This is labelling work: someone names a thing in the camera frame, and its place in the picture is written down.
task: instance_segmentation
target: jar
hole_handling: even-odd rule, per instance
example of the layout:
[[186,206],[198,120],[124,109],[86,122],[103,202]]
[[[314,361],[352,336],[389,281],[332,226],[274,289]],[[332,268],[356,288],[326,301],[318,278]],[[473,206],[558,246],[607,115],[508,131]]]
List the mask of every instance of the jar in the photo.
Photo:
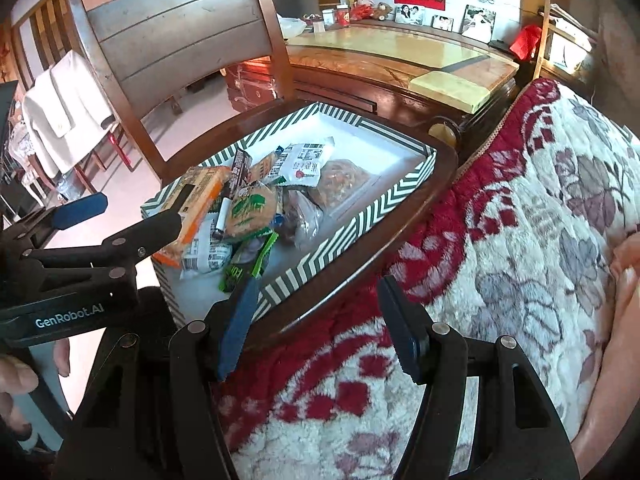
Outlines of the jar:
[[334,12],[335,23],[340,28],[349,27],[351,22],[349,17],[349,6],[347,4],[338,5]]
[[318,34],[319,32],[324,32],[326,30],[324,28],[323,20],[314,20],[313,26],[314,26],[314,34]]
[[331,27],[334,21],[334,10],[333,9],[325,9],[322,11],[322,20],[324,21],[324,28]]

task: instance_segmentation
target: orange snack package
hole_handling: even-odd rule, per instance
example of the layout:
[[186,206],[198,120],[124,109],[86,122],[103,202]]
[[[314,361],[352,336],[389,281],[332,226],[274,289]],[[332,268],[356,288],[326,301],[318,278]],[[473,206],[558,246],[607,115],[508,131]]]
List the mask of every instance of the orange snack package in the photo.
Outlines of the orange snack package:
[[169,209],[173,205],[184,186],[192,184],[194,188],[180,209],[180,216],[182,217],[180,234],[175,241],[154,254],[154,258],[158,262],[171,267],[180,267],[184,251],[193,242],[204,215],[220,195],[223,186],[230,177],[230,168],[226,166],[215,166],[213,168],[197,166],[189,168],[180,178],[178,185],[162,204],[160,212]]

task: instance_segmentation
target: stuffed toy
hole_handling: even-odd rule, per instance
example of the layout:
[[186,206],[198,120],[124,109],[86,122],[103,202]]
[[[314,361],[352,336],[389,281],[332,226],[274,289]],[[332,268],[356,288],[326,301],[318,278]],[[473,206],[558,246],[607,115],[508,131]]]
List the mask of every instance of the stuffed toy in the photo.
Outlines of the stuffed toy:
[[373,11],[373,15],[371,16],[374,20],[380,20],[384,22],[394,11],[394,8],[385,2],[380,2],[376,9]]
[[356,0],[350,15],[352,22],[371,18],[373,16],[373,2],[371,0]]
[[373,7],[373,0],[356,0],[356,6],[360,5]]

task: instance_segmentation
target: red jar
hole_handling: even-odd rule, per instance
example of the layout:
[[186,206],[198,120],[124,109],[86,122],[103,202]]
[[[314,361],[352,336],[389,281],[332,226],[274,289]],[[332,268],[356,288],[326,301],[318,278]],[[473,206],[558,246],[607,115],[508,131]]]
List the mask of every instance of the red jar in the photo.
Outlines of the red jar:
[[339,25],[341,28],[349,27],[351,23],[349,6],[347,4],[338,5],[335,8],[334,18],[336,25]]

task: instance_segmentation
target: green and white striped box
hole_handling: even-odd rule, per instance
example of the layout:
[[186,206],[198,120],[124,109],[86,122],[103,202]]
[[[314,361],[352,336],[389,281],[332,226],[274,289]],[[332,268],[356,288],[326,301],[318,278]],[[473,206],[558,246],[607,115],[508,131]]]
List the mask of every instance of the green and white striped box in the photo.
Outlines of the green and white striped box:
[[[229,166],[238,148],[247,150],[254,161],[258,161],[278,145],[286,147],[292,142],[313,142],[329,136],[334,138],[336,145],[332,159],[351,160],[379,177],[329,232],[321,230],[318,242],[308,253],[299,252],[294,256],[293,264],[280,265],[275,272],[270,272],[270,262],[263,277],[254,321],[338,258],[433,173],[436,152],[430,146],[368,118],[322,103],[309,104],[268,124],[203,161],[201,166]],[[177,183],[176,180],[169,184],[142,205],[143,218],[158,211]],[[272,258],[277,260],[278,256],[273,254]],[[162,292],[179,326],[202,319],[213,303],[226,298],[218,290],[218,274],[180,280],[178,269],[152,261]]]

